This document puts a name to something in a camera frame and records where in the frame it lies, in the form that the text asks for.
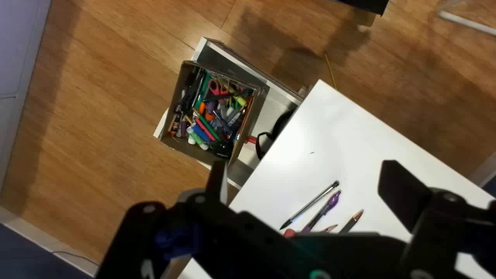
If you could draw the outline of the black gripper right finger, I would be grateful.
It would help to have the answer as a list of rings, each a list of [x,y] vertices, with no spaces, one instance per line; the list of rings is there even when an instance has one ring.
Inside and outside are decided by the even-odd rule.
[[[413,232],[433,191],[399,160],[385,159],[380,170],[379,195],[402,224]]]

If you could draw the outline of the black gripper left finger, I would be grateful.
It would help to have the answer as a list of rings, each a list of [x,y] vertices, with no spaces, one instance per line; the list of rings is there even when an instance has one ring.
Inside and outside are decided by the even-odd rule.
[[[227,162],[216,160],[211,167],[207,182],[205,195],[208,199],[227,202],[229,201],[229,176]]]

